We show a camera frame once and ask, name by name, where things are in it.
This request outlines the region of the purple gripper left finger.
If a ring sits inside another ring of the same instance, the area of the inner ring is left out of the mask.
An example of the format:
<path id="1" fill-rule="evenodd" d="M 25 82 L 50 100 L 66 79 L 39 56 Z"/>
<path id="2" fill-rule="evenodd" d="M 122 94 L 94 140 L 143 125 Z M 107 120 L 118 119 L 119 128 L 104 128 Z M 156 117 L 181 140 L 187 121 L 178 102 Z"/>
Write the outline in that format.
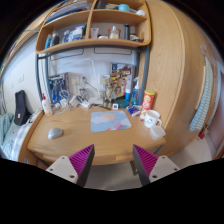
<path id="1" fill-rule="evenodd" d="M 94 159 L 94 145 L 87 146 L 73 155 L 59 157 L 47 171 L 84 187 Z"/>

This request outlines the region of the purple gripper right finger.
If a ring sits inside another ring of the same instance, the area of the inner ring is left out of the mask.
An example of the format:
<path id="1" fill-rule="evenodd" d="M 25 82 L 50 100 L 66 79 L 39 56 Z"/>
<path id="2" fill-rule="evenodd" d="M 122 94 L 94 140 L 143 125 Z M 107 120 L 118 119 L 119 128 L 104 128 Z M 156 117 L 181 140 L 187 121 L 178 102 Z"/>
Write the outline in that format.
<path id="1" fill-rule="evenodd" d="M 143 186 L 180 170 L 167 156 L 157 156 L 140 146 L 133 145 L 132 154 Z"/>

